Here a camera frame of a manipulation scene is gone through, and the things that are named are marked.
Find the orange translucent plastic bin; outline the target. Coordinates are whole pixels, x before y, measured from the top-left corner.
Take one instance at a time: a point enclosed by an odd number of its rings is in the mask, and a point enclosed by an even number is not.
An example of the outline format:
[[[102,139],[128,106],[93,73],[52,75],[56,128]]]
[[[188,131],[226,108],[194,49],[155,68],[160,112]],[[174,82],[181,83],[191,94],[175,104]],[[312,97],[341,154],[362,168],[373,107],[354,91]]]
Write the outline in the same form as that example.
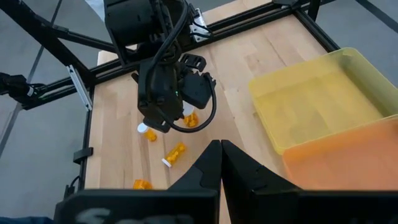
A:
[[[287,177],[311,190],[398,190],[398,115],[286,150]]]

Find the large orange pill bottle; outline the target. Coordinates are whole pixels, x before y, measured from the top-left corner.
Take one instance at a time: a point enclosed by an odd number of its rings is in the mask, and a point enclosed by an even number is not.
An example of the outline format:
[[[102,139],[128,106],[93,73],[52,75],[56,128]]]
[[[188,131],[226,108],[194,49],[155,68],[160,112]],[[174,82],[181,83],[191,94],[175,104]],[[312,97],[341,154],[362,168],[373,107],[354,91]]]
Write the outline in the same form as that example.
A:
[[[150,190],[150,189],[152,189],[152,184],[144,179],[136,179],[134,181],[133,189],[135,189],[135,190]]]

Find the black rail clip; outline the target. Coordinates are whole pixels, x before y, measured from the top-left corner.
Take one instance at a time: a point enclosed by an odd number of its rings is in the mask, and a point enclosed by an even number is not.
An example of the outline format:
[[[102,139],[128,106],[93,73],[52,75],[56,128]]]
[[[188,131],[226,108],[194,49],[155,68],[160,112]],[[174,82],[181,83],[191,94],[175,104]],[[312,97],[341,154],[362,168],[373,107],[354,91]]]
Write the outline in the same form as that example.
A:
[[[81,164],[82,161],[85,161],[88,157],[93,155],[93,148],[86,147],[80,149],[79,151],[74,152],[73,154],[73,162],[75,164]]]

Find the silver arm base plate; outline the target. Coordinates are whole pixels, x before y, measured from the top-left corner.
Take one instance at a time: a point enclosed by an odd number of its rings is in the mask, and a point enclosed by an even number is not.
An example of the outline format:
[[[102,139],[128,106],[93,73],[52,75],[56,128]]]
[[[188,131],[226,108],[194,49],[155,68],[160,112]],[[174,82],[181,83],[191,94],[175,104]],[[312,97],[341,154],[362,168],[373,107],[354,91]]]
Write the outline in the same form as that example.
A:
[[[190,36],[195,42],[203,42],[210,38],[210,32],[207,31],[203,14],[199,8],[195,9],[193,23],[190,25]]]

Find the slim orange pill bottle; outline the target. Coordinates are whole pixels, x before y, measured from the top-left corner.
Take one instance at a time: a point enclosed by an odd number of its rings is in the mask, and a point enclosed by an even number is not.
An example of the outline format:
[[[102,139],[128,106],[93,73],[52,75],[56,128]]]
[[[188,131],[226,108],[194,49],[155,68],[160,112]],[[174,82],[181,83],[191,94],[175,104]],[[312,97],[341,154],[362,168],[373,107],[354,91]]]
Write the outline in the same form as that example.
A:
[[[162,159],[162,162],[169,168],[171,168],[180,156],[185,152],[186,145],[180,142],[178,143],[167,155]]]

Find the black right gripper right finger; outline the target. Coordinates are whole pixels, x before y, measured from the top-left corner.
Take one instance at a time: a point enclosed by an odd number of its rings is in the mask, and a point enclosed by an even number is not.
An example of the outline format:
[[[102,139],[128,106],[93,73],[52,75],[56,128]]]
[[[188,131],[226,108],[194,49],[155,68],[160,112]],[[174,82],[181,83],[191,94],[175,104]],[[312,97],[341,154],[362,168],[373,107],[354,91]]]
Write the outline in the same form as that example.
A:
[[[304,190],[223,140],[232,224],[398,224],[398,191]]]

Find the silver frame corner bracket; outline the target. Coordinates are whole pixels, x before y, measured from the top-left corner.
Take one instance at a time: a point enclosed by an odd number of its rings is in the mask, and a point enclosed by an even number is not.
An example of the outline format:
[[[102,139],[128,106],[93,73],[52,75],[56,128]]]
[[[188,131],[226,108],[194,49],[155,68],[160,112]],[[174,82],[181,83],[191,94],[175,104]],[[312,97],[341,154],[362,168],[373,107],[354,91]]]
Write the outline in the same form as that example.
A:
[[[75,69],[73,65],[68,65],[67,70],[70,78],[72,79],[73,85],[77,90],[81,101],[83,102],[83,106],[87,111],[91,111],[93,109],[93,102],[89,96],[85,84],[83,83],[83,80],[81,79],[80,74],[78,73],[78,70]]]

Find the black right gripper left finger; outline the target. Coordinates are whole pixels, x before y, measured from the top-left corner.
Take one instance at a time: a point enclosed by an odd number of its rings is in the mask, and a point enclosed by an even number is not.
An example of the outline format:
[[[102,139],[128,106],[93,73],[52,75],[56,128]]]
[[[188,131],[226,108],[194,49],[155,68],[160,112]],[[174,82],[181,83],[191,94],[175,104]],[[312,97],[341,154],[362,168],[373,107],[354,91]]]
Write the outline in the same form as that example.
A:
[[[221,141],[167,190],[88,189],[58,203],[55,224],[218,224]]]

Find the blue fabric item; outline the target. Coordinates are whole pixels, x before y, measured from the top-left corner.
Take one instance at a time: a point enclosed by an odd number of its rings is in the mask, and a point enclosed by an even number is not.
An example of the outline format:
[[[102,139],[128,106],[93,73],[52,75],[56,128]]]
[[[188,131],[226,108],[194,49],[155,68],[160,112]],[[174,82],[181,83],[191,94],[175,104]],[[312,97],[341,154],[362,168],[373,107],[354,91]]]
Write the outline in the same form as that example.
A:
[[[0,217],[0,224],[55,224],[55,222],[48,217]]]

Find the yellow translucent plastic bin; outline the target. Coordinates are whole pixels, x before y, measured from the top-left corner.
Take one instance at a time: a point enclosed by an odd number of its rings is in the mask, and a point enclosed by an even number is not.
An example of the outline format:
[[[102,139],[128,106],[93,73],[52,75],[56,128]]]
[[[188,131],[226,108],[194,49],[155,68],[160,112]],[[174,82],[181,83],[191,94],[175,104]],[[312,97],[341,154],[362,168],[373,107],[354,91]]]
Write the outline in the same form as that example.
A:
[[[351,47],[256,77],[248,88],[278,154],[398,114],[398,88]]]

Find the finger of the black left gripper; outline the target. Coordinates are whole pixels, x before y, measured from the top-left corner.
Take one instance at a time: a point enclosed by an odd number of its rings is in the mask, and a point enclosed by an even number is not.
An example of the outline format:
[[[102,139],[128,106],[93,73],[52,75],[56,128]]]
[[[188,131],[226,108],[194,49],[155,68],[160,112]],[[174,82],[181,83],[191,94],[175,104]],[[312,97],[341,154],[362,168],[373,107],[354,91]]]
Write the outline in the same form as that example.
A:
[[[153,128],[162,133],[167,133],[170,131],[170,125],[165,121],[160,111],[163,112],[165,116],[171,118],[172,107],[170,105],[159,106],[159,105],[139,105],[138,110],[144,116],[143,122],[148,127]]]
[[[172,121],[183,118],[183,106],[176,104],[170,105],[167,104],[161,107],[161,110],[164,112],[165,116]]]

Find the medium orange pill bottle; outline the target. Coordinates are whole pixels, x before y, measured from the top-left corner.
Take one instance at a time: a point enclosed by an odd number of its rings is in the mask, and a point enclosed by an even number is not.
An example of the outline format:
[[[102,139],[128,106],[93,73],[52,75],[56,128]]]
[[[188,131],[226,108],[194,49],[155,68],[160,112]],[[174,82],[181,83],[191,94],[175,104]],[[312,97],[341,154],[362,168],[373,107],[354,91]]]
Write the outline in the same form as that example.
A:
[[[195,107],[186,101],[183,101],[183,122],[188,128],[194,128],[198,125]]]
[[[156,133],[144,123],[137,126],[137,132],[142,134],[147,140],[155,141],[157,139]]]

